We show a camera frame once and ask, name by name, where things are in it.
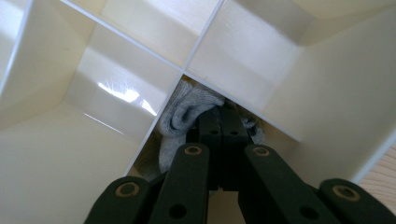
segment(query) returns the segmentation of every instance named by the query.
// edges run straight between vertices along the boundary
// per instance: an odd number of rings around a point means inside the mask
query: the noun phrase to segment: brass screw
[[[119,198],[132,197],[139,192],[139,189],[139,186],[135,182],[127,182],[117,187],[116,196]]]
[[[265,147],[254,147],[253,152],[256,153],[257,156],[261,157],[267,157],[270,155],[270,151]]]
[[[198,156],[202,153],[202,149],[200,147],[187,147],[184,149],[184,153],[190,156]]]
[[[359,193],[347,186],[336,185],[332,187],[332,192],[337,195],[339,198],[345,199],[350,202],[357,202],[361,199]]]

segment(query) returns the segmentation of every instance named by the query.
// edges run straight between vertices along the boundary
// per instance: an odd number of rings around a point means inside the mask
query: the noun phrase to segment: wooden surface
[[[360,186],[396,215],[396,145],[364,177]]]

